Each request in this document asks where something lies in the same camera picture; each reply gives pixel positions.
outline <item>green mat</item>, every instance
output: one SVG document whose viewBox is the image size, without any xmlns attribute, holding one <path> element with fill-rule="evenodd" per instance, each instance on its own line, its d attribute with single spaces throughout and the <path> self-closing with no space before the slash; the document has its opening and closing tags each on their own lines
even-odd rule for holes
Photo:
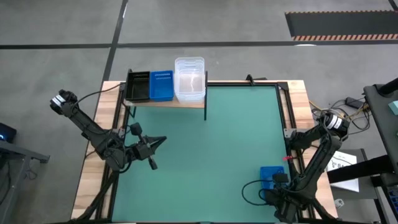
<svg viewBox="0 0 398 224">
<path fill-rule="evenodd" d="M 167 136 L 154 159 L 135 161 L 120 175 L 114 222 L 277 222 L 275 208 L 253 206 L 242 186 L 261 166 L 289 167 L 273 86 L 209 86 L 203 109 L 139 107 L 148 136 Z M 126 144 L 137 141 L 127 135 Z M 261 184 L 247 187 L 253 202 Z"/>
</svg>

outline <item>white paper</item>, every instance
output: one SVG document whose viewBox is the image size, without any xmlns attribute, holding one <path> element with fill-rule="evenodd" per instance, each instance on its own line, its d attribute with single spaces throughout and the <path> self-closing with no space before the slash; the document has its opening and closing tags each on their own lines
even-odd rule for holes
<svg viewBox="0 0 398 224">
<path fill-rule="evenodd" d="M 326 171 L 331 171 L 344 166 L 350 166 L 356 164 L 356 156 L 336 151 L 330 162 Z M 330 184 L 334 187 L 339 187 L 341 189 L 352 190 L 354 192 L 359 192 L 358 178 L 353 180 L 346 180 L 334 184 Z"/>
</svg>

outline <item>clear plastic container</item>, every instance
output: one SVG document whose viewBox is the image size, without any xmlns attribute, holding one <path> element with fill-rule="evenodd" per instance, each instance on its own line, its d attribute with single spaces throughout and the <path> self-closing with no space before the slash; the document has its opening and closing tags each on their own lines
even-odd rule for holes
<svg viewBox="0 0 398 224">
<path fill-rule="evenodd" d="M 181 103 L 205 100 L 205 59 L 181 57 L 175 60 L 174 92 Z"/>
</svg>

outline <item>blue box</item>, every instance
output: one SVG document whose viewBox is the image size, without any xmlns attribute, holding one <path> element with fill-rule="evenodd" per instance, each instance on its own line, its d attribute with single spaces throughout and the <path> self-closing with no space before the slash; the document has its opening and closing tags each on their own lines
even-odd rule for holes
<svg viewBox="0 0 398 224">
<path fill-rule="evenodd" d="M 261 182 L 261 186 L 263 189 L 273 189 L 274 182 L 272 181 L 272 175 L 274 174 L 284 174 L 285 170 L 282 166 L 265 166 L 260 168 L 260 179 L 261 180 L 270 180 L 269 182 Z"/>
<path fill-rule="evenodd" d="M 173 97 L 173 71 L 150 72 L 149 98 L 154 101 L 172 101 Z"/>
</svg>

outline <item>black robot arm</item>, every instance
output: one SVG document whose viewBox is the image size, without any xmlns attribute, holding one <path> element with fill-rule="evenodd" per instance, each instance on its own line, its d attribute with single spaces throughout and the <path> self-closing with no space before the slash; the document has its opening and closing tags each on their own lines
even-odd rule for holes
<svg viewBox="0 0 398 224">
<path fill-rule="evenodd" d="M 75 94 L 70 91 L 60 90 L 59 94 L 50 100 L 50 107 L 60 115 L 69 118 L 82 131 L 81 135 L 90 141 L 96 153 L 113 171 L 123 170 L 126 164 L 132 161 L 148 159 L 152 169 L 157 165 L 152 158 L 157 147 L 166 137 L 149 137 L 142 135 L 139 123 L 130 126 L 131 133 L 139 137 L 139 141 L 124 145 L 124 139 L 116 130 L 103 129 L 85 114 L 78 105 Z"/>
<path fill-rule="evenodd" d="M 305 210 L 309 205 L 313 205 L 322 219 L 335 219 L 321 206 L 315 198 L 315 193 L 318 179 L 334 153 L 341 147 L 342 140 L 346 139 L 348 126 L 347 120 L 333 113 L 322 114 L 317 126 L 304 133 L 293 132 L 287 139 L 287 147 L 300 152 L 318 139 L 320 145 L 305 170 L 297 174 L 289 185 L 285 186 L 274 178 L 275 188 L 265 192 L 266 203 L 276 207 L 275 217 L 280 221 L 292 223 L 297 210 Z"/>
</svg>

